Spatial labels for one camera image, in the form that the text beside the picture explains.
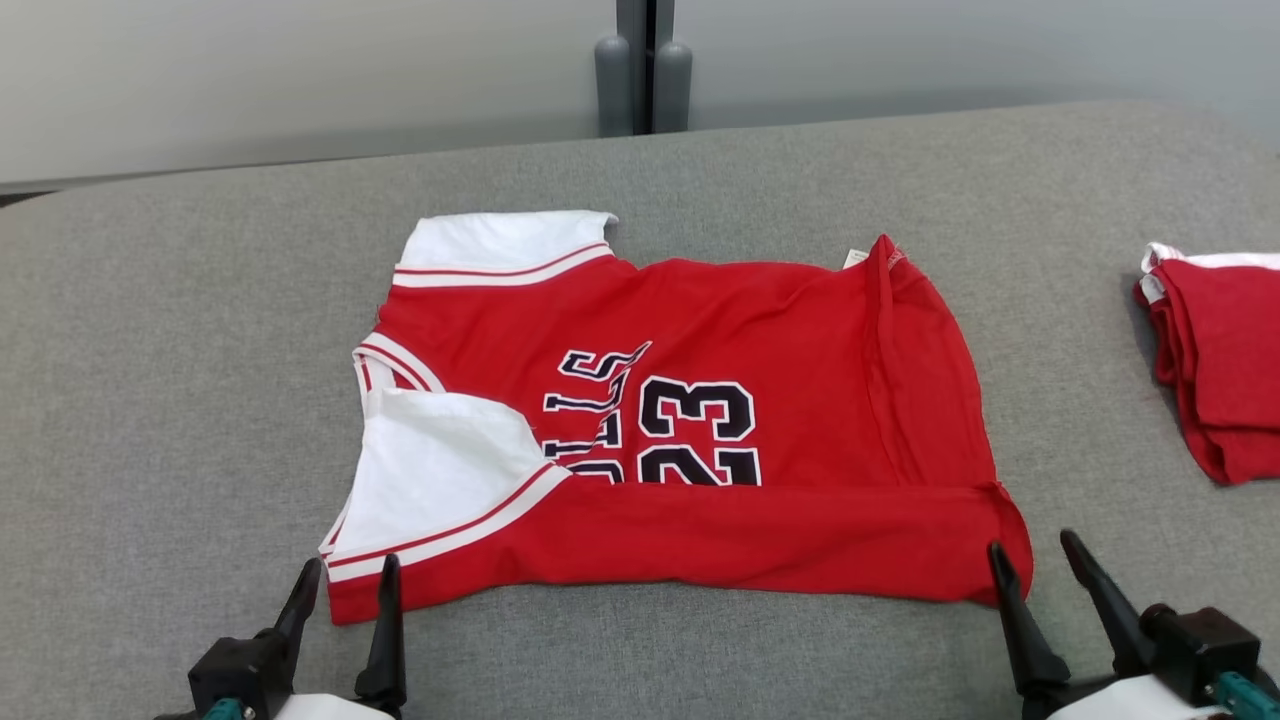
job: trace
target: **gray fabric surface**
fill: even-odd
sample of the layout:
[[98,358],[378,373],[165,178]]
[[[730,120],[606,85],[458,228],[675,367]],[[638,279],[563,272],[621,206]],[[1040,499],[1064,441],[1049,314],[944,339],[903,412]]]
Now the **gray fabric surface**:
[[[1215,488],[1151,379],[1143,243],[1280,251],[1280,161],[1217,120],[1085,104],[257,168],[0,211],[0,714],[182,708],[270,624],[358,450],[349,350],[421,215],[591,208],[637,263],[838,266],[887,232],[970,343],[1032,606],[1108,650],[1057,547],[1139,606],[1215,603],[1280,659],[1280,487]],[[321,600],[298,685],[348,693],[371,625]],[[1014,717],[973,605],[680,585],[489,591],[406,621],[407,717]]]

